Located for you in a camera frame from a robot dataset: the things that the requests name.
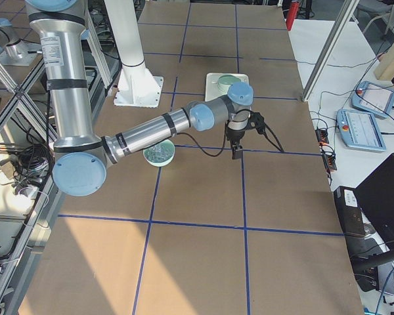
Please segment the device screen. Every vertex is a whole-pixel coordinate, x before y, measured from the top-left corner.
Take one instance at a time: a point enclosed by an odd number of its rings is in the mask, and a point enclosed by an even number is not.
[[[350,125],[350,134],[353,143],[363,146],[382,146],[370,115],[346,112],[346,116]]]
[[[384,89],[374,84],[369,84],[362,96],[361,105],[371,110],[385,112],[393,91]]]

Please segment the white table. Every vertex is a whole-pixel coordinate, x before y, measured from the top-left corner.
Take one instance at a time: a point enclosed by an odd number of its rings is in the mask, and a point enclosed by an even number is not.
[[[295,20],[292,31],[290,32],[290,39],[292,47],[294,48],[295,59],[298,61],[299,74],[301,76],[303,86],[314,68],[314,64],[321,52],[321,49],[328,37],[332,28],[332,21],[318,21],[318,20]],[[337,66],[354,66],[368,62],[375,57],[373,50],[370,48],[368,42],[364,38],[359,27],[354,22],[348,23],[340,37],[328,64]],[[359,79],[363,76],[368,66],[365,64],[355,68],[337,68],[332,66],[325,67],[314,91],[309,99],[309,108],[317,112],[320,108],[320,96],[322,91],[329,91],[335,94],[342,94],[352,91]],[[371,81],[381,86],[388,87],[392,83],[390,81],[379,81],[375,78],[374,69],[378,66],[376,61],[368,73],[363,78],[363,81]],[[335,96],[329,93],[322,95],[322,109],[321,114],[328,117],[335,118],[336,112],[344,105],[344,108],[351,107],[351,101],[347,100],[349,93],[344,96]],[[311,113],[312,117],[318,117],[315,113]],[[324,119],[328,126],[334,126],[331,119],[320,117]],[[378,119],[378,125],[381,132],[394,133],[394,122],[390,119]],[[318,123],[319,127],[324,127],[323,122]],[[334,136],[334,129],[329,129],[330,144],[336,151],[336,165],[338,170],[332,173],[331,189],[335,190],[338,186],[357,187],[385,158],[394,152],[394,135],[383,136],[387,151],[384,153],[365,152],[360,150],[348,149],[339,133]],[[371,291],[361,293],[362,302],[369,310],[375,311],[376,303],[378,301],[379,293]],[[388,301],[394,301],[394,298],[388,298]],[[382,303],[380,306],[380,314],[390,314],[394,312],[394,306]]]

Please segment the black monitor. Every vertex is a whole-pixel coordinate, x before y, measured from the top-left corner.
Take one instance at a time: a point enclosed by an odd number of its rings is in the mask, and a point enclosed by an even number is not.
[[[394,249],[394,153],[357,186],[355,195],[382,240]]]

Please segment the chair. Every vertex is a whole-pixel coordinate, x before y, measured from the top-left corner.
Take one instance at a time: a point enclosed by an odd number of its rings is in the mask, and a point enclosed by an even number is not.
[[[366,25],[365,29],[363,30],[363,34],[366,33],[367,29],[373,23],[373,21],[388,16],[388,23],[384,33],[384,35],[387,35],[389,30],[389,23],[394,13],[394,4],[386,5],[385,3],[382,3],[378,0],[360,0],[359,4],[357,5],[357,13],[356,13],[357,19],[359,19],[360,11],[364,11],[368,13],[370,16],[373,16],[373,19],[369,21],[369,23]]]

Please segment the red fire extinguisher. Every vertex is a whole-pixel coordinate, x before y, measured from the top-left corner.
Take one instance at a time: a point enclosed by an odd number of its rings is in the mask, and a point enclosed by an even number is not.
[[[299,0],[292,0],[288,12],[288,17],[286,19],[286,27],[288,28],[288,31],[292,29],[292,25],[294,24],[294,20],[296,18],[298,10],[299,10]]]

